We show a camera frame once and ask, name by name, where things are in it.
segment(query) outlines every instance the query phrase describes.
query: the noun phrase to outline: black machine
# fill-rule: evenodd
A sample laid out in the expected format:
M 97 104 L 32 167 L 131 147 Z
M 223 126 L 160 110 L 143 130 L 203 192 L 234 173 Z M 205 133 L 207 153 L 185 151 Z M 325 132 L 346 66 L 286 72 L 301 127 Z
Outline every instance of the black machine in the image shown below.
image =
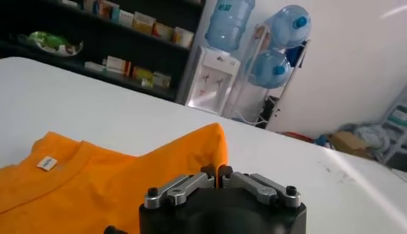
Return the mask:
M 306 233 L 307 208 L 294 186 L 234 172 L 229 166 L 219 168 L 218 174 L 208 166 L 150 188 L 139 208 L 140 233 Z

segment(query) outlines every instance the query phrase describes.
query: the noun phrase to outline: orange t-shirt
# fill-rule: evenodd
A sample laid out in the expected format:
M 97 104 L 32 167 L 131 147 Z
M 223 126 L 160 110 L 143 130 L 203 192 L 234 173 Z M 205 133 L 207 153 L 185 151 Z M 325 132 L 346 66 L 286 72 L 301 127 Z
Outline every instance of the orange t-shirt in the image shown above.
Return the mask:
M 103 233 L 109 225 L 138 233 L 148 188 L 210 163 L 218 168 L 226 155 L 219 124 L 140 157 L 50 132 L 19 165 L 0 170 L 0 233 Z M 37 167 L 46 156 L 57 160 L 49 171 Z

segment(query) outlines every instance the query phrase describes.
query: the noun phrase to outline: clothing label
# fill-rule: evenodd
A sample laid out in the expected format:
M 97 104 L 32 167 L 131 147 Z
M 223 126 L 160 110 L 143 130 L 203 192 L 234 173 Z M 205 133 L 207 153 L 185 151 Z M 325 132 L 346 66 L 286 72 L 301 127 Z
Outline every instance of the clothing label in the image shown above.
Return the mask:
M 51 158 L 50 156 L 46 156 L 40 161 L 37 167 L 49 171 L 57 164 L 57 162 L 58 161 L 56 159 Z

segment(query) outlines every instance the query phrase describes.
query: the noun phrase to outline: product box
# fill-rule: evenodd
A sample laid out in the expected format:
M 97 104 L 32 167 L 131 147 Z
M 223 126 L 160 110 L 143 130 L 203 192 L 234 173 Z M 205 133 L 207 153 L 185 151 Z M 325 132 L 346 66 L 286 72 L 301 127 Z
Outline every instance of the product box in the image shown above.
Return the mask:
M 99 3 L 99 15 L 102 18 L 110 20 L 112 18 L 113 8 L 118 9 L 119 5 L 109 1 L 101 1 Z
M 148 69 L 134 66 L 132 77 L 133 79 L 139 80 L 142 86 L 151 88 L 154 85 L 153 73 Z
M 132 63 L 129 61 L 108 56 L 106 61 L 106 70 L 128 76 L 130 74 L 131 65 Z
M 368 144 L 350 132 L 337 132 L 328 139 L 338 151 L 373 160 L 369 155 Z
M 78 7 L 78 3 L 75 3 L 74 1 L 71 1 L 71 0 L 62 0 L 62 3 L 64 3 L 65 5 L 68 5 L 68 6 L 73 6 L 75 8 Z
M 85 68 L 99 71 L 99 72 L 104 72 L 105 71 L 105 66 L 96 64 L 94 62 L 85 62 Z
M 172 31 L 173 29 L 171 27 L 156 22 L 153 28 L 153 35 L 164 40 L 170 41 L 172 38 Z
M 174 35 L 172 36 L 172 41 L 182 47 L 189 48 L 192 44 L 193 33 L 176 27 L 174 29 Z
M 153 26 L 155 23 L 155 18 L 149 17 L 148 15 L 135 12 L 133 19 L 133 28 L 139 32 L 146 34 L 151 34 L 153 31 Z
M 156 86 L 163 88 L 168 88 L 170 86 L 171 76 L 164 75 L 159 72 L 154 72 L 153 74 L 153 83 Z
M 126 26 L 126 27 L 132 27 L 133 18 L 134 18 L 134 14 L 131 14 L 130 12 L 127 12 L 127 11 L 120 10 L 119 24 Z
M 100 0 L 83 0 L 83 9 L 93 14 L 99 14 Z

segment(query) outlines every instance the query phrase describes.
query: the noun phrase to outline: dark shelving unit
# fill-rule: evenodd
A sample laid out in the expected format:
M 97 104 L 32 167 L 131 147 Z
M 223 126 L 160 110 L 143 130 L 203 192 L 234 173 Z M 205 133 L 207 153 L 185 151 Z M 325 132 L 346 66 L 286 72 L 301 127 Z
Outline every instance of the dark shelving unit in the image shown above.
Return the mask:
M 181 27 L 194 33 L 204 8 L 203 0 L 202 3 L 194 0 L 111 1 L 125 11 L 138 11 L 169 27 Z M 61 35 L 73 43 L 82 41 L 84 48 L 77 56 L 61 58 L 17 41 L 17 35 L 34 31 Z M 131 61 L 132 66 L 171 74 L 170 88 L 148 88 L 119 74 L 85 69 L 85 62 L 101 64 L 108 55 Z M 189 55 L 189 49 L 171 41 L 137 32 L 58 0 L 8 1 L 0 8 L 0 56 L 27 57 L 169 101 L 176 99 Z

